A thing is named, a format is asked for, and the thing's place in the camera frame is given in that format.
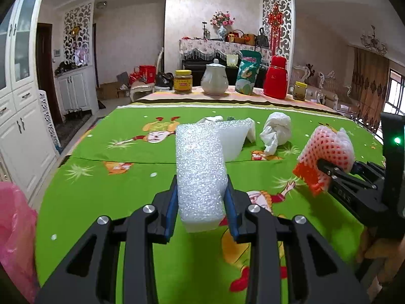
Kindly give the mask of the person right hand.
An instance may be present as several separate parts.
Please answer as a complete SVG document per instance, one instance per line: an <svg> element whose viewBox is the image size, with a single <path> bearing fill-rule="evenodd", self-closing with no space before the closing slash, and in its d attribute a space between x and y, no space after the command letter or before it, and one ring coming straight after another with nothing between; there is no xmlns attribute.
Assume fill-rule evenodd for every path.
<svg viewBox="0 0 405 304"><path fill-rule="evenodd" d="M371 229L364 227L360 235L358 261L384 259L384 267L378 272L380 284L390 283L404 262L404 239L373 239Z"/></svg>

